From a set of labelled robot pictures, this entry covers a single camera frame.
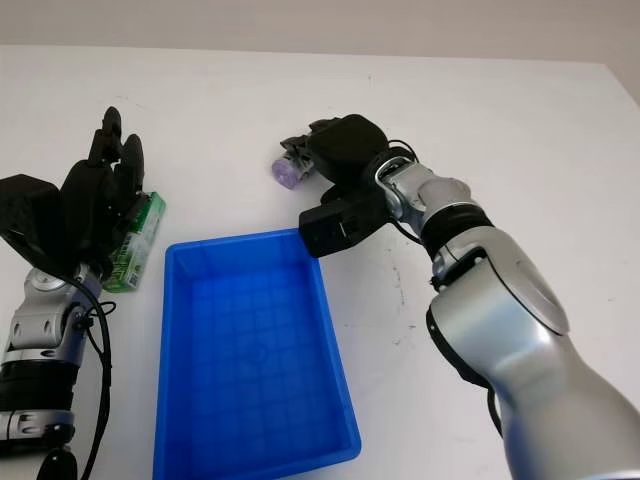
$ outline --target white tabletop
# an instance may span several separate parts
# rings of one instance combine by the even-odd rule
[[[112,413],[93,478],[151,477],[167,246],[296,226],[328,184],[279,186],[278,142],[348,113],[470,184],[555,288],[584,358],[640,406],[640,110],[604,66],[1,47],[0,177],[61,185],[109,105],[142,138],[146,190],[168,208],[139,290],[110,317]],[[301,477],[509,478],[484,390],[426,332],[426,253],[387,226],[321,263],[362,453]],[[4,243],[0,264],[4,344],[29,267]],[[82,466],[99,375],[87,349],[73,406]]]

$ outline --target small purple bottle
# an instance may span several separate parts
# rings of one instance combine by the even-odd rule
[[[313,162],[303,158],[292,158],[288,153],[271,164],[271,171],[276,181],[292,190],[313,171]]]

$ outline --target wire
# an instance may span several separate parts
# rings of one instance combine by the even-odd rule
[[[500,421],[500,415],[498,415],[498,409],[496,408],[496,392],[492,387],[487,389],[487,406],[489,407],[491,421],[496,427],[498,434],[502,436],[502,422]]]
[[[98,324],[100,326],[100,335],[102,336],[102,350],[100,350],[95,339],[93,338],[93,335],[91,335],[89,328],[87,328],[89,341],[91,342],[93,348],[96,349],[96,353],[98,354],[98,358],[102,365],[102,384],[100,389],[100,403],[98,405],[98,418],[96,419],[96,430],[93,435],[93,442],[91,443],[91,450],[89,451],[89,457],[87,458],[84,472],[82,473],[82,477],[80,477],[81,480],[88,480],[89,476],[91,475],[91,471],[93,470],[93,465],[96,461],[96,457],[98,455],[100,442],[102,441],[102,437],[107,428],[107,423],[109,421],[109,412],[111,410],[111,339],[109,337],[107,315],[115,310],[116,305],[115,302],[104,302],[103,304],[100,304],[93,292],[75,278],[64,275],[54,276],[57,276],[61,280],[74,286],[87,298],[87,300],[89,300],[91,308],[85,313],[85,318],[88,319],[89,317],[92,317],[98,319]],[[105,313],[104,309],[102,308],[103,305],[111,306],[112,308],[108,311],[108,313]]]
[[[413,150],[413,148],[411,148],[411,145],[409,145],[407,142],[405,142],[404,140],[398,140],[394,138],[393,140],[389,140],[387,142],[387,145],[391,145],[392,143],[399,143],[400,145],[407,147],[407,149],[411,152],[411,155],[413,155],[413,159],[416,161],[416,163],[420,163],[420,160],[418,159],[418,155],[416,155],[416,152]]]
[[[398,231],[402,235],[404,235],[406,238],[408,238],[412,242],[417,243],[418,245],[422,245],[422,242],[420,241],[420,239],[418,237],[416,237],[415,235],[412,235],[411,233],[409,233],[407,230],[405,230],[405,228],[402,225],[400,225],[398,220],[396,220],[395,218],[391,217],[390,221],[393,224],[393,226],[396,227],[398,229]]]
[[[100,302],[100,306],[102,307],[102,311],[104,312],[105,316],[111,315],[115,311],[115,309],[117,308],[116,302],[112,302],[112,301]],[[97,318],[97,317],[98,316],[95,313],[95,308],[94,307],[91,307],[85,313],[85,318],[87,318],[87,319],[89,319],[89,318]],[[98,344],[97,344],[95,338],[93,338],[93,334],[91,333],[90,326],[91,326],[91,324],[87,323],[87,337],[89,337],[89,341],[91,342],[91,346],[93,346],[93,349],[98,354],[98,358],[100,358],[102,360],[103,352],[102,352],[102,350],[100,350],[100,347],[98,347]]]

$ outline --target green package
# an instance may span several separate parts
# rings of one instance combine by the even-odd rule
[[[111,293],[134,291],[147,264],[166,203],[156,192],[142,207],[118,250],[111,254],[113,272],[103,288]]]

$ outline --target blue bin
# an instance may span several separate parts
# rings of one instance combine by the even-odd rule
[[[320,266],[298,231],[171,246],[153,478],[279,478],[359,453]]]

